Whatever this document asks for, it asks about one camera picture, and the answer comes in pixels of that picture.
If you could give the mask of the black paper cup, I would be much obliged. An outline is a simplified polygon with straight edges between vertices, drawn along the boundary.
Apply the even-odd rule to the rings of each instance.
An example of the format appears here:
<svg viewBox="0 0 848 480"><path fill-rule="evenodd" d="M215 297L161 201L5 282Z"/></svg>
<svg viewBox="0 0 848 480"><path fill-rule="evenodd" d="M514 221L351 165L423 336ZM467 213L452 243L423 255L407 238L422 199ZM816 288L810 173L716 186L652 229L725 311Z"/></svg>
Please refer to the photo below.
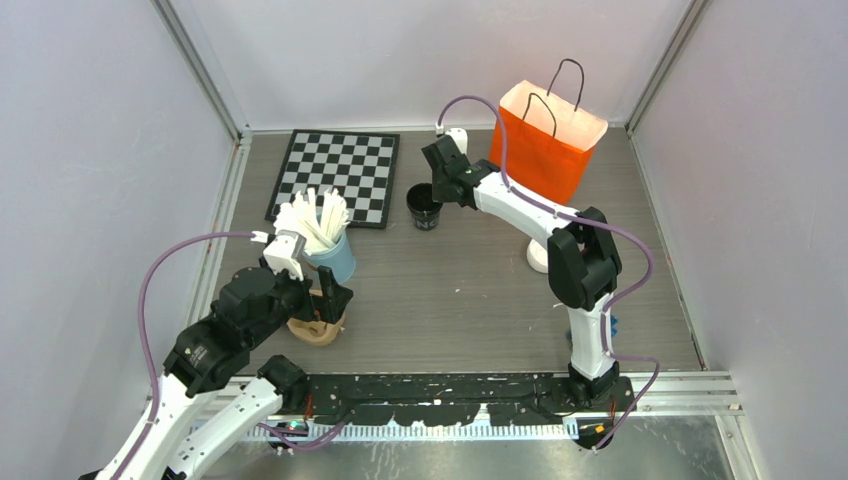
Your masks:
<svg viewBox="0 0 848 480"><path fill-rule="evenodd" d="M415 228L421 231L436 228L442 204L434 200L433 186L430 183L418 183L412 186L406 194L406 205Z"/></svg>

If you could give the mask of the white cup lid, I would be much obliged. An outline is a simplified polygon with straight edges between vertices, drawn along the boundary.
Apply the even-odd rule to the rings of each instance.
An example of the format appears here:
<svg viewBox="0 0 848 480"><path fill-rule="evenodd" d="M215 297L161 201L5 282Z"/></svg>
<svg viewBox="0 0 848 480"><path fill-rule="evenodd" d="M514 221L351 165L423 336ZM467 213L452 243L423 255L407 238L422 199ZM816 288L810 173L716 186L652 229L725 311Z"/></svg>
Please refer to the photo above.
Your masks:
<svg viewBox="0 0 848 480"><path fill-rule="evenodd" d="M548 273L548 252L541 243L534 239L531 239L528 243L526 260L534 271L541 274Z"/></svg>

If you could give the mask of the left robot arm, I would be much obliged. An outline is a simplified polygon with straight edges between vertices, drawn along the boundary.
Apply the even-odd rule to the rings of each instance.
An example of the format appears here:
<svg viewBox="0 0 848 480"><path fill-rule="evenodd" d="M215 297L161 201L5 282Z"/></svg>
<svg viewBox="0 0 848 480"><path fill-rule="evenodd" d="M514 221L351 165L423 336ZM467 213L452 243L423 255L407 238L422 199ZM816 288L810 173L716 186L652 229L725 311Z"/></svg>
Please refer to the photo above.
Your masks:
<svg viewBox="0 0 848 480"><path fill-rule="evenodd" d="M210 313L183 330L167 355L157 392L143 417L105 467L90 479L190 479L267 416L298 412L308 396L305 372L283 355L271 357L239 398L195 433L188 429L251 352L293 319L336 324L354 297L326 266L320 288L266 265L246 267L225 284Z"/></svg>

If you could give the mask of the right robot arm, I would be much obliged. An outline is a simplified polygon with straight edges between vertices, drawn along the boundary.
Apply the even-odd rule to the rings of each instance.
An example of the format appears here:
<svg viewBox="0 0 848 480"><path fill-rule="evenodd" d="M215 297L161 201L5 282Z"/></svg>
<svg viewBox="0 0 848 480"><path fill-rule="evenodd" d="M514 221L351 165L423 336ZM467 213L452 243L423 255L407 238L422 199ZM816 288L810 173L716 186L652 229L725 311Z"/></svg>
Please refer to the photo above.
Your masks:
<svg viewBox="0 0 848 480"><path fill-rule="evenodd" d="M449 135L423 147L432 197L498 217L543 245L548 284L568 312L572 353L565 386L574 403L596 410L620 374L613 359L612 322L604 307L617 288L622 262L596 208L583 212L524 189L487 160L469 161Z"/></svg>

